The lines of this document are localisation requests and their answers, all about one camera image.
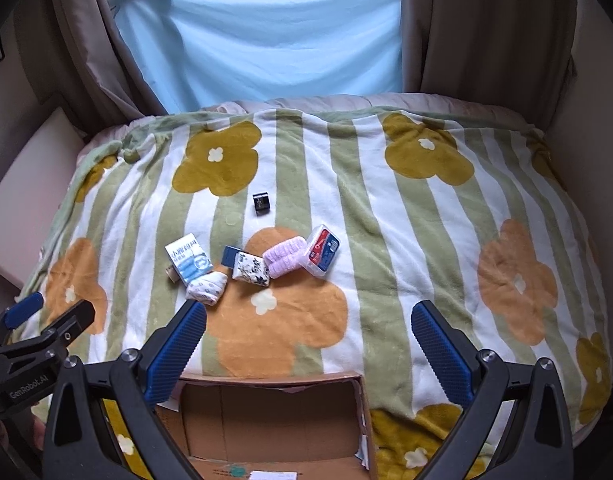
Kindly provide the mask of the small beige jar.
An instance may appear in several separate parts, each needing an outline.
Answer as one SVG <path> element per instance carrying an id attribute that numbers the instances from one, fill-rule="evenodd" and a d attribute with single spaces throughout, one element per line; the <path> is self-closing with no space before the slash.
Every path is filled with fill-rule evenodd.
<path id="1" fill-rule="evenodd" d="M 166 275 L 169 276 L 169 279 L 171 280 L 172 283 L 177 283 L 178 281 L 180 281 L 180 277 L 178 276 L 174 266 L 168 266 L 165 269 Z"/>

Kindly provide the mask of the brown drape right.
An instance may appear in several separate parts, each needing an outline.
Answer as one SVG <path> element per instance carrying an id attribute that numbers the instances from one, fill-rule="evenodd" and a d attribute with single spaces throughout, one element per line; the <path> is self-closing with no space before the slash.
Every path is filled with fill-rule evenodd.
<path id="1" fill-rule="evenodd" d="M 546 128 L 576 21 L 577 0 L 401 0 L 403 89 L 504 106 Z"/>

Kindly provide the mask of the pink towel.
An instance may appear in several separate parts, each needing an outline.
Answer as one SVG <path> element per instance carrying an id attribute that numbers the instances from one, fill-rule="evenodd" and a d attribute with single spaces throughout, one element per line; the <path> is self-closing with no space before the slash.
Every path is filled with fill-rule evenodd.
<path id="1" fill-rule="evenodd" d="M 305 247 L 307 247 L 305 238 L 294 236 L 268 248 L 262 255 L 268 275 L 276 280 L 276 278 L 300 268 L 300 259 Z"/>

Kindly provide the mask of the red blue tissue pack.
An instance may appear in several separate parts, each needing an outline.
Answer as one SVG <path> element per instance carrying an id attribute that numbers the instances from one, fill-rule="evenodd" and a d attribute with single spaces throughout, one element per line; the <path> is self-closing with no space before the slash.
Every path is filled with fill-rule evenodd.
<path id="1" fill-rule="evenodd" d="M 340 240 L 328 226 L 316 226 L 300 254 L 300 266 L 316 278 L 323 278 L 333 265 L 339 247 Z"/>

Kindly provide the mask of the brown drape left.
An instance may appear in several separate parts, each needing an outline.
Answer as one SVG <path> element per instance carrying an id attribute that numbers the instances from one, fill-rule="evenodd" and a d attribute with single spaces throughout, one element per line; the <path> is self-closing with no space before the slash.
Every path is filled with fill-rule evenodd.
<path id="1" fill-rule="evenodd" d="M 122 40 L 107 0 L 20 0 L 16 40 L 26 79 L 86 133 L 165 113 Z"/>

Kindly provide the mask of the white bedside cushion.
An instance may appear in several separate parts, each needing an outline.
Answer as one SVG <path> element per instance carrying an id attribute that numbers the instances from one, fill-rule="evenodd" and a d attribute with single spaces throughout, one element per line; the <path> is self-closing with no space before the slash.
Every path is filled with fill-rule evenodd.
<path id="1" fill-rule="evenodd" d="M 58 107 L 0 181 L 0 275 L 21 288 L 40 261 L 84 142 Z"/>

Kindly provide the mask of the cardboard box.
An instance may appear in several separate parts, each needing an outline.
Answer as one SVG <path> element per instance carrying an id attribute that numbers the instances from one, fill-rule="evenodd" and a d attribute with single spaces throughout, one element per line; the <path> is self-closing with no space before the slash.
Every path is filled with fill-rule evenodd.
<path id="1" fill-rule="evenodd" d="M 244 379 L 186 374 L 157 406 L 205 479 L 374 479 L 369 402 L 357 373 Z"/>

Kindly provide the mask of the white patterned socks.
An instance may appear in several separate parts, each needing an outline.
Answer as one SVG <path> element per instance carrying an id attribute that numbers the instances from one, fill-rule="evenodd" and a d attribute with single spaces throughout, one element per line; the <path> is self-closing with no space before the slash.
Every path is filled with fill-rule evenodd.
<path id="1" fill-rule="evenodd" d="M 186 287 L 186 298 L 214 307 L 226 289 L 228 276 L 220 271 L 212 271 L 192 280 Z"/>

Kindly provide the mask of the small black jar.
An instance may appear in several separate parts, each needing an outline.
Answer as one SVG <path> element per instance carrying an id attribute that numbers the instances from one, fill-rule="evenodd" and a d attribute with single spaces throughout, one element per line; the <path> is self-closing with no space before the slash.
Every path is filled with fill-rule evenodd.
<path id="1" fill-rule="evenodd" d="M 252 195 L 254 211 L 257 216 L 268 214 L 271 210 L 270 196 L 267 192 L 256 193 Z"/>

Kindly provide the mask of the white floral tissue pack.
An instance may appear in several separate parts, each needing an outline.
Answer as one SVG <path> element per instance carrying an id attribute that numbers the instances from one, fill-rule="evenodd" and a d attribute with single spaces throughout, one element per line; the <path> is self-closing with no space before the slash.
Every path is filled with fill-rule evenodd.
<path id="1" fill-rule="evenodd" d="M 262 257 L 237 252 L 234 260 L 232 278 L 238 282 L 244 282 L 260 287 L 270 285 L 271 276 L 268 274 L 267 265 Z"/>

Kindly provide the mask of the small dark blue box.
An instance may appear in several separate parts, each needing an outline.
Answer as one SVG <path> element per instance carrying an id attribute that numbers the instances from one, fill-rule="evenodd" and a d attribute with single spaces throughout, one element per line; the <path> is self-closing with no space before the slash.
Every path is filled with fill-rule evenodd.
<path id="1" fill-rule="evenodd" d="M 241 249 L 238 247 L 225 246 L 221 258 L 221 265 L 226 266 L 226 268 L 233 269 L 236 257 L 240 252 Z"/>

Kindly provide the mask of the floral striped fleece blanket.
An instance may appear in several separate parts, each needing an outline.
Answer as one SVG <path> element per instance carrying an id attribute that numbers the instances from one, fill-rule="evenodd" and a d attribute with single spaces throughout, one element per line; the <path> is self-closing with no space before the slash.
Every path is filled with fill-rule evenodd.
<path id="1" fill-rule="evenodd" d="M 166 245 L 192 233 L 219 263 L 321 224 L 340 240 L 328 273 L 230 282 L 190 374 L 360 373 L 379 477 L 410 479 L 459 417 L 411 331 L 429 300 L 479 348 L 552 360 L 573 437 L 591 432 L 613 381 L 602 281 L 543 133 L 523 124 L 389 107 L 148 119 L 86 148 L 24 285 L 44 308 L 16 337 L 86 299 L 96 318 L 72 351 L 113 359 L 183 304 Z"/>

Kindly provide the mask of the brown drape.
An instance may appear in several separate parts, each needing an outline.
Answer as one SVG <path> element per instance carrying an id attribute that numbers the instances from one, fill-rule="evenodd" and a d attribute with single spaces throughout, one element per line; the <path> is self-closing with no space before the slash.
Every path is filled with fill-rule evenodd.
<path id="1" fill-rule="evenodd" d="M 546 128 L 576 21 L 577 0 L 401 0 L 403 89 L 504 106 Z"/>
<path id="2" fill-rule="evenodd" d="M 165 113 L 122 40 L 107 0 L 20 0 L 16 40 L 26 79 L 86 133 Z"/>

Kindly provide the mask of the light blue window curtain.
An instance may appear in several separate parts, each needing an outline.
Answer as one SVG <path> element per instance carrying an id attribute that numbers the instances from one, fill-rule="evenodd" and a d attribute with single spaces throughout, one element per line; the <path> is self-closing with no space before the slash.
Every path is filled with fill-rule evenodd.
<path id="1" fill-rule="evenodd" d="M 170 113 L 402 88 L 401 0 L 112 0 Z"/>

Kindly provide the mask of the blue white carton box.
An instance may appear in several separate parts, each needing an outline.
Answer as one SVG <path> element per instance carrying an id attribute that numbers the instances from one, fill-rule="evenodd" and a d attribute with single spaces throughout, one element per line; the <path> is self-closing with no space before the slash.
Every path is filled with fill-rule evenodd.
<path id="1" fill-rule="evenodd" d="M 207 252 L 192 233 L 166 245 L 165 251 L 184 286 L 188 286 L 192 281 L 213 270 L 213 264 Z"/>

